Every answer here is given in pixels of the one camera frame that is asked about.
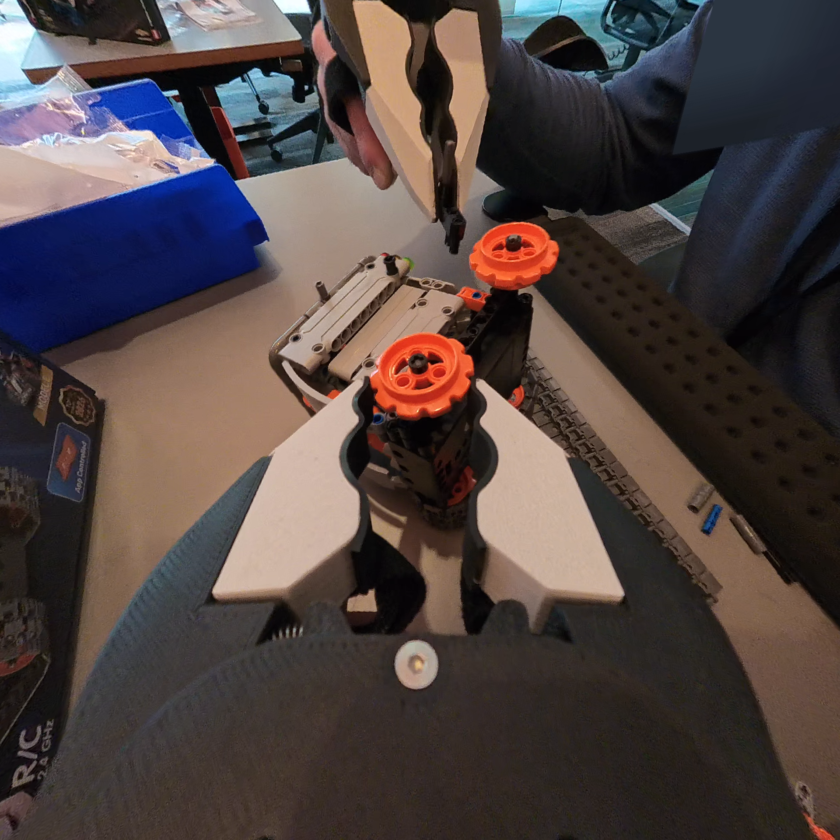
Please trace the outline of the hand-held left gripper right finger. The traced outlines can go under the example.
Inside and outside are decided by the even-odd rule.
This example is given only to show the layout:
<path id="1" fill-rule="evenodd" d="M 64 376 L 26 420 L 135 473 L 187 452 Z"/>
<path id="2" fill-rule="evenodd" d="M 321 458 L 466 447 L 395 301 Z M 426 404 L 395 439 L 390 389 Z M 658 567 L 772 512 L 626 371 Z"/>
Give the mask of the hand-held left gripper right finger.
<path id="1" fill-rule="evenodd" d="M 617 605 L 624 588 L 566 454 L 490 387 L 472 387 L 461 564 L 466 628 L 493 606 L 523 606 L 543 628 L 559 603 Z"/>

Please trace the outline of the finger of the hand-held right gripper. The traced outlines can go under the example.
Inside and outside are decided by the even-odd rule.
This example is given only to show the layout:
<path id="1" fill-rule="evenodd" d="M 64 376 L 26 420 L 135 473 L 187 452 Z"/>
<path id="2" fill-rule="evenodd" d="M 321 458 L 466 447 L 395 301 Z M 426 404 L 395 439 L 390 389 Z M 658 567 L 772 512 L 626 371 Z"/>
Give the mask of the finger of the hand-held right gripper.
<path id="1" fill-rule="evenodd" d="M 469 196 L 501 45 L 498 2 L 449 2 L 434 24 L 434 45 L 444 63 L 442 147 L 454 143 L 446 207 L 461 209 Z"/>
<path id="2" fill-rule="evenodd" d="M 374 126 L 406 189 L 434 222 L 456 213 L 452 71 L 436 25 L 437 2 L 353 2 L 372 97 Z"/>

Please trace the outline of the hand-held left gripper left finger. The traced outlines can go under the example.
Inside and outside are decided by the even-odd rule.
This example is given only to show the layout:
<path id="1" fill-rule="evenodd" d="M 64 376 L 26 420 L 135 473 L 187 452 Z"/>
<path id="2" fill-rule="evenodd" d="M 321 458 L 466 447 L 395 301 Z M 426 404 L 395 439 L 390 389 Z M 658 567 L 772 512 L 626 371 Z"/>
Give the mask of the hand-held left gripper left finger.
<path id="1" fill-rule="evenodd" d="M 354 552 L 371 526 L 359 475 L 370 394 L 348 387 L 277 446 L 213 586 L 220 603 L 281 602 L 302 614 L 357 588 Z"/>

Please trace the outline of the orange gear wheel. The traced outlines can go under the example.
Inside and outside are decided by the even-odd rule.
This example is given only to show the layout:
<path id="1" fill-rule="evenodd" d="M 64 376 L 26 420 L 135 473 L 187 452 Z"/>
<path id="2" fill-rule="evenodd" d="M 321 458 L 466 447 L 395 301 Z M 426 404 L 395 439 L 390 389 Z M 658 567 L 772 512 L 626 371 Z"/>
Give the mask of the orange gear wheel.
<path id="1" fill-rule="evenodd" d="M 381 354 L 371 387 L 383 412 L 413 422 L 448 414 L 466 399 L 474 375 L 474 361 L 461 342 L 419 332 Z"/>
<path id="2" fill-rule="evenodd" d="M 476 242 L 469 267 L 494 290 L 531 287 L 557 265 L 560 247 L 541 226 L 511 222 L 493 227 Z"/>

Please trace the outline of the grey toy robot vehicle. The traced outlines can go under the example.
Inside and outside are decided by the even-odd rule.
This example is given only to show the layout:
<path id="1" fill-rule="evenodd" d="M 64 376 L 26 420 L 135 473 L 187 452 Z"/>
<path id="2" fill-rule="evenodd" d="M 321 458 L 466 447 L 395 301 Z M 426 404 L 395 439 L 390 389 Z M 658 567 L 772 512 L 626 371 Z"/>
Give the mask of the grey toy robot vehicle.
<path id="1" fill-rule="evenodd" d="M 459 342 L 475 376 L 515 407 L 524 401 L 532 297 L 411 275 L 403 256 L 369 256 L 328 290 L 269 350 L 269 364 L 311 414 L 350 384 L 372 377 L 398 340 L 435 333 Z M 406 490 L 427 522 L 453 530 L 466 520 L 476 478 L 469 465 L 473 421 L 465 399 L 435 418 L 402 419 L 374 406 L 366 474 Z"/>

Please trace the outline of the blue plastic bin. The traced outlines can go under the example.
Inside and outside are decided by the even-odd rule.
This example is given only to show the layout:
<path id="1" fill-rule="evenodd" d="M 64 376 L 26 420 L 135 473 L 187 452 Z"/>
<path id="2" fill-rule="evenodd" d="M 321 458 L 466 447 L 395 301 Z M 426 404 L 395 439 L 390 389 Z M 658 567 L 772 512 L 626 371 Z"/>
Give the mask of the blue plastic bin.
<path id="1" fill-rule="evenodd" d="M 222 165 L 3 226 L 2 333 L 43 351 L 255 270 L 266 227 Z"/>

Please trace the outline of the wooden side table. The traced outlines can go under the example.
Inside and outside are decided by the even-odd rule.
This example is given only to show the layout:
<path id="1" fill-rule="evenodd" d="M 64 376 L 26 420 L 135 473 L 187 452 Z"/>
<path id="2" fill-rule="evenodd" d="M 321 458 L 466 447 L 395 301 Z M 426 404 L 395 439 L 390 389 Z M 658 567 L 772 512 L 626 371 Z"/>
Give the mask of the wooden side table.
<path id="1" fill-rule="evenodd" d="M 20 69 L 34 84 L 46 82 L 64 66 L 89 83 L 110 83 L 180 70 L 258 65 L 302 55 L 299 33 L 276 3 L 245 1 L 244 5 L 257 15 L 257 22 L 206 31 L 187 21 L 182 32 L 162 45 L 103 39 L 92 45 L 76 36 L 34 32 Z"/>

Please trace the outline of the black swivel chair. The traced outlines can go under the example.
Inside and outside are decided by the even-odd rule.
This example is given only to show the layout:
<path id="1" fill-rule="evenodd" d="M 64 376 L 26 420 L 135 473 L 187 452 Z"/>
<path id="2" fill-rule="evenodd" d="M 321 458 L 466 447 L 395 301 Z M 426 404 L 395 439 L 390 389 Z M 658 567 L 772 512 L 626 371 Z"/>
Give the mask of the black swivel chair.
<path id="1" fill-rule="evenodd" d="M 630 47 L 649 51 L 687 26 L 699 6 L 691 1 L 608 1 L 601 29 Z"/>

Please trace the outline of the light grey pin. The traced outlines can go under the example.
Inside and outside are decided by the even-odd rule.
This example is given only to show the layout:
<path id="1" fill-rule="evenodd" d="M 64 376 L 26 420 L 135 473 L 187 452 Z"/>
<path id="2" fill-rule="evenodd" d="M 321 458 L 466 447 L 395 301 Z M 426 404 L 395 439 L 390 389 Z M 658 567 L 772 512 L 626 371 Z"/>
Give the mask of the light grey pin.
<path id="1" fill-rule="evenodd" d="M 768 547 L 744 516 L 733 512 L 729 517 L 729 521 L 753 553 L 767 553 Z"/>

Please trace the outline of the black dimpled mat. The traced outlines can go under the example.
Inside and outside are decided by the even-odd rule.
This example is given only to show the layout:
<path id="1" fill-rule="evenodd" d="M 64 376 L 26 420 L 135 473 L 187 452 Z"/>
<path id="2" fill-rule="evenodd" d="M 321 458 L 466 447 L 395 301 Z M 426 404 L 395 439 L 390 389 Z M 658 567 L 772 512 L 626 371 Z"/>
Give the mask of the black dimpled mat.
<path id="1" fill-rule="evenodd" d="M 838 440 L 583 219 L 538 224 L 537 291 L 838 624 Z"/>

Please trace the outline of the robot kit box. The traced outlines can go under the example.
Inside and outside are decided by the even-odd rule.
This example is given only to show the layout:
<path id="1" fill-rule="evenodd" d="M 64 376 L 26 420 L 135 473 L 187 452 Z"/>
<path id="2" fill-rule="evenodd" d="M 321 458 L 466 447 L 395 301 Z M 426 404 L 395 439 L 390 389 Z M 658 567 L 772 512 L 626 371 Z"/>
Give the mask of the robot kit box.
<path id="1" fill-rule="evenodd" d="M 35 795 L 64 727 L 103 418 L 89 386 L 2 334 L 3 801 Z"/>

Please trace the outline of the dark toy box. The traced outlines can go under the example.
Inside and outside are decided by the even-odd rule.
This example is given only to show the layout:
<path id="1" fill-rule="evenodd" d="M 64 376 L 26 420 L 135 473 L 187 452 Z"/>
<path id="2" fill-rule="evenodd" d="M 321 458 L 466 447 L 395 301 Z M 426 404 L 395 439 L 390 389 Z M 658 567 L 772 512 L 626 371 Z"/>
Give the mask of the dark toy box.
<path id="1" fill-rule="evenodd" d="M 17 1 L 41 33 L 158 46 L 171 40 L 155 1 Z"/>

